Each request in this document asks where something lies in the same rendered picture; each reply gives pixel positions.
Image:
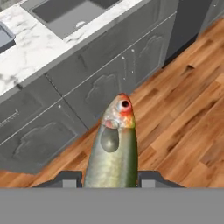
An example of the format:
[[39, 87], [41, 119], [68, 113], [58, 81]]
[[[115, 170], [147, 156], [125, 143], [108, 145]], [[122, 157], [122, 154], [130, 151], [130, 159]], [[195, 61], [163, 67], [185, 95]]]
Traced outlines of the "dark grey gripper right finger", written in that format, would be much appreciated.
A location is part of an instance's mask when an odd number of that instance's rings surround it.
[[182, 188], [182, 185], [165, 179], [159, 171], [139, 171], [137, 186], [140, 188]]

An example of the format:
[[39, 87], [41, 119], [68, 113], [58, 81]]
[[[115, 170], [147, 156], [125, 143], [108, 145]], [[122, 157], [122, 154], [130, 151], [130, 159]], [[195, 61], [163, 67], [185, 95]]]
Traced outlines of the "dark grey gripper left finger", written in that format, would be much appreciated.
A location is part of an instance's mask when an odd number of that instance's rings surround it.
[[82, 188], [81, 171], [61, 171], [55, 178], [36, 185], [38, 188]]

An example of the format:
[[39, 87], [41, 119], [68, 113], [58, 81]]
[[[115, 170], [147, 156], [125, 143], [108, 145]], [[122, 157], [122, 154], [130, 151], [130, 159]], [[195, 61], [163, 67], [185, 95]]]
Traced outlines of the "green fish with red head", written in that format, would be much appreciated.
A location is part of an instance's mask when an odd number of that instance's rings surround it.
[[87, 163], [85, 188], [137, 186], [136, 119], [130, 98], [118, 94], [101, 117]]

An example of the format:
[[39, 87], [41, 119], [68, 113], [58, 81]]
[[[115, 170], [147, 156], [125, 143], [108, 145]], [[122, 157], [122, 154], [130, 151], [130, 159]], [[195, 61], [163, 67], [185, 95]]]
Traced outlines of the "dark grey tray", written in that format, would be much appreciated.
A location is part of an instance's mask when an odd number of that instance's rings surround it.
[[3, 23], [0, 22], [0, 54], [16, 44], [16, 35]]

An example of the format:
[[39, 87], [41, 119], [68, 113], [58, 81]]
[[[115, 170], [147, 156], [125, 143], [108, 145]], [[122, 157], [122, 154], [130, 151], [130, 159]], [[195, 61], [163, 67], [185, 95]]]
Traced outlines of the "grey sink basin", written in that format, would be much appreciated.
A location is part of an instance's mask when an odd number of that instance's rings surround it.
[[21, 7], [61, 39], [122, 0], [26, 0]]

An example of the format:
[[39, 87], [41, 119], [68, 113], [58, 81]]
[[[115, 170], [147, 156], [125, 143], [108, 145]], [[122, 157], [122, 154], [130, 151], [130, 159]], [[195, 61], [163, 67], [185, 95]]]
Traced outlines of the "grey cupboard door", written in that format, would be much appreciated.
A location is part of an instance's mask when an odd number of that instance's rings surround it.
[[[123, 79], [122, 56], [126, 59], [126, 80]], [[123, 53], [73, 87], [64, 97], [87, 128], [91, 129], [118, 94], [129, 95], [131, 90], [128, 54]]]
[[0, 170], [36, 174], [86, 132], [74, 112], [74, 124], [69, 122], [59, 110], [60, 104], [67, 105], [59, 100], [0, 143]]
[[140, 85], [163, 64], [175, 17], [176, 14], [173, 13], [133, 45], [136, 52], [136, 86]]

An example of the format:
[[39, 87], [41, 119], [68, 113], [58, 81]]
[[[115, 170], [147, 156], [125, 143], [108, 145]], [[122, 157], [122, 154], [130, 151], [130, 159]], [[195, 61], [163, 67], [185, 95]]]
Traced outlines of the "dark grey dishwasher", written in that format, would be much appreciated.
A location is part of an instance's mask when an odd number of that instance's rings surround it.
[[212, 0], [179, 0], [164, 67], [197, 38]]

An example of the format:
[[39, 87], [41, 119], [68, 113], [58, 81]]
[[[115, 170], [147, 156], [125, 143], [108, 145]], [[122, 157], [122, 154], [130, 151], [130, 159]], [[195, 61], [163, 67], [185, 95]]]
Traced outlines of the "grey cupboard run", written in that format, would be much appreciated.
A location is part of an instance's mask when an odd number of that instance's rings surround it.
[[224, 15], [224, 0], [212, 0], [199, 29], [200, 36], [216, 19]]

